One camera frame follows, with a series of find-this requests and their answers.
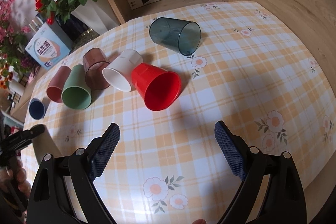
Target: pink cup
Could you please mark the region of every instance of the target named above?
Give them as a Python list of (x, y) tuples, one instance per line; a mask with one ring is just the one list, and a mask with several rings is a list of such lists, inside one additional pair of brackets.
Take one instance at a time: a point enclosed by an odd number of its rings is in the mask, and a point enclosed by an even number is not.
[(47, 88), (47, 96), (50, 100), (56, 103), (62, 103), (62, 91), (66, 80), (71, 72), (71, 68), (68, 66), (62, 66), (58, 69), (58, 72), (51, 79)]

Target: white vase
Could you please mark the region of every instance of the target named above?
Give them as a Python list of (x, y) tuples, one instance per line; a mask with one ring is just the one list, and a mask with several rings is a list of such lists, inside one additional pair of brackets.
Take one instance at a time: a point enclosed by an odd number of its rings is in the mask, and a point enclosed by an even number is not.
[(71, 13), (100, 35), (120, 25), (107, 0), (87, 0)]
[(17, 81), (12, 80), (9, 83), (9, 90), (12, 91), (12, 92), (16, 92), (17, 94), (22, 96), (23, 92), (25, 92), (25, 87), (23, 85), (21, 85), (20, 83), (18, 83)]

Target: green cup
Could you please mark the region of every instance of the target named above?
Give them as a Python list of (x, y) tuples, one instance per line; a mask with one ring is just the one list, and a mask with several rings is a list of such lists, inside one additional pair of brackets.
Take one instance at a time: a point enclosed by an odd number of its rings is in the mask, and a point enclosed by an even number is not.
[(91, 89), (85, 83), (83, 65), (73, 67), (62, 91), (63, 103), (72, 109), (85, 109), (92, 101)]

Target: yellow checkered tablecloth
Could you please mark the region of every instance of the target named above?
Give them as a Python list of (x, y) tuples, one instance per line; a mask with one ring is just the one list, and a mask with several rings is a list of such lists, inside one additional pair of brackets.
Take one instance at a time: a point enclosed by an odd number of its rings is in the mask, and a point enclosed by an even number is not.
[[(151, 41), (148, 30), (157, 17), (199, 24), (194, 55)], [(57, 64), (32, 97), (43, 99), (58, 68), (81, 64), (93, 47), (107, 56), (137, 50), (145, 62), (176, 71), (185, 87), (160, 112), (148, 110), (135, 90), (109, 87), (85, 110), (51, 103), (43, 120), (26, 117), (25, 128), (44, 123), (64, 155), (86, 147), (110, 123), (120, 126), (117, 148), (94, 182), (118, 223), (220, 219), (240, 180), (214, 138), (218, 120), (265, 153), (289, 151), (304, 188), (335, 151), (336, 100), (325, 75), (298, 37), (255, 2), (193, 5), (131, 20)], [(32, 182), (38, 170), (32, 146), (22, 159)]]

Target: cup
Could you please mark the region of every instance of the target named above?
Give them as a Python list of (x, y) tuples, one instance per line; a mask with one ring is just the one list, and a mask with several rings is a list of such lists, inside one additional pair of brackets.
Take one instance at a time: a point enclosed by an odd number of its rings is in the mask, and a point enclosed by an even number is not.
[(169, 107), (180, 95), (181, 78), (172, 71), (141, 63), (132, 71), (132, 83), (152, 111)]
[(71, 73), (71, 68), (61, 66), (54, 77), (51, 79), (47, 88), (47, 96), (50, 100), (56, 103), (62, 103), (62, 91), (66, 80)]
[(154, 43), (188, 56), (199, 46), (201, 29), (193, 21), (160, 17), (152, 23), (149, 35)]
[(28, 110), (30, 116), (35, 120), (42, 119), (46, 113), (45, 105), (37, 98), (31, 99)]
[(73, 67), (62, 91), (63, 103), (72, 109), (85, 109), (91, 104), (91, 89), (85, 83), (83, 65)]
[(132, 71), (142, 62), (137, 51), (127, 49), (103, 69), (103, 76), (116, 89), (129, 92), (132, 89)]
[(109, 64), (106, 55), (99, 48), (92, 48), (84, 54), (85, 82), (92, 90), (104, 90), (110, 86), (102, 74)]

